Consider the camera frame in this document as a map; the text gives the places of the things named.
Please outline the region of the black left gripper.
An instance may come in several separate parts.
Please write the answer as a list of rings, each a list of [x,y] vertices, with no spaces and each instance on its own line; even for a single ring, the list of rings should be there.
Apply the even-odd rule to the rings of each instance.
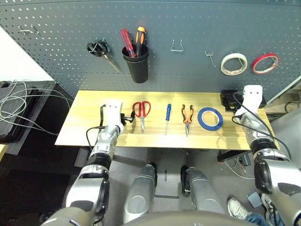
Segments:
[[[120,121],[122,124],[126,124],[127,121],[132,123],[135,120],[135,110],[131,112],[130,117],[126,117],[124,113],[120,114]]]

